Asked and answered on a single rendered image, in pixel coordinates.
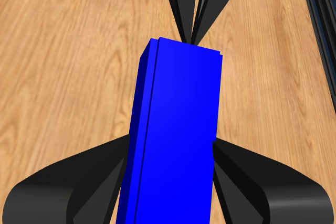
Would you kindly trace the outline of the blue hollow socket block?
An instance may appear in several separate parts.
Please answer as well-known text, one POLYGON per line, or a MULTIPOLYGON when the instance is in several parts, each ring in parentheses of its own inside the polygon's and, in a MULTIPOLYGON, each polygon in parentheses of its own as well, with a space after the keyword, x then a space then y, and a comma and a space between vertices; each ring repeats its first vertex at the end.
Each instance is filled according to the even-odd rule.
POLYGON ((222 59, 216 50, 149 41, 116 224, 209 224, 222 59))

